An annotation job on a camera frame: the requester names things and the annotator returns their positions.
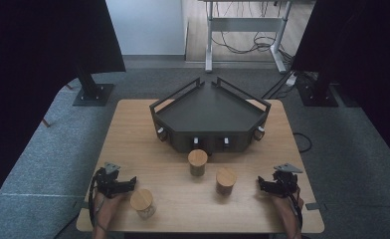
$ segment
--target wall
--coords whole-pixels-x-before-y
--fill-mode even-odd
[[[123,55],[184,55],[182,0],[106,0]]]
[[[188,22],[189,22],[189,1],[193,0],[181,0],[182,1],[182,18],[183,18],[183,34],[184,34],[184,45],[186,46],[186,37],[188,35]]]

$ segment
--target human hand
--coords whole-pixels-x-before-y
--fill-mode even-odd
[[[299,196],[300,189],[293,194],[293,197],[297,200],[297,205],[300,210],[303,208],[303,200]],[[279,195],[270,194],[273,204],[275,205],[279,218],[282,220],[285,227],[286,235],[291,239],[300,239],[301,233],[297,222],[297,217],[293,213],[292,201],[289,197],[282,198]]]
[[[118,205],[125,197],[125,193],[120,193],[113,195],[112,198],[107,198],[102,193],[96,192],[94,197],[95,226],[93,239],[106,238],[108,226],[114,218]]]

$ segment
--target wooden cylinder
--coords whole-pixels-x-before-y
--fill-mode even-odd
[[[194,149],[188,155],[190,171],[193,176],[202,176],[205,173],[205,164],[207,163],[208,155],[202,149]]]
[[[230,167],[221,167],[217,171],[216,191],[217,193],[228,196],[232,193],[233,185],[235,185],[237,179],[236,172]]]
[[[152,194],[147,189],[134,191],[130,197],[130,205],[142,219],[150,218],[156,210]]]

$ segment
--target black curtain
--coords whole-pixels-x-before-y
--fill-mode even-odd
[[[105,1],[0,0],[0,187],[76,61],[125,71]]]
[[[339,82],[390,147],[390,0],[317,0],[292,69]]]

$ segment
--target metal bracket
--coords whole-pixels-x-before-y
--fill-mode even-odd
[[[279,166],[274,167],[275,170],[283,171],[283,172],[295,172],[295,173],[303,173],[302,170],[298,169],[297,167],[291,165],[290,163],[285,163]]]
[[[110,163],[110,162],[105,162],[104,168],[105,168],[106,174],[111,174],[112,172],[119,170],[120,166],[117,166],[117,165]]]

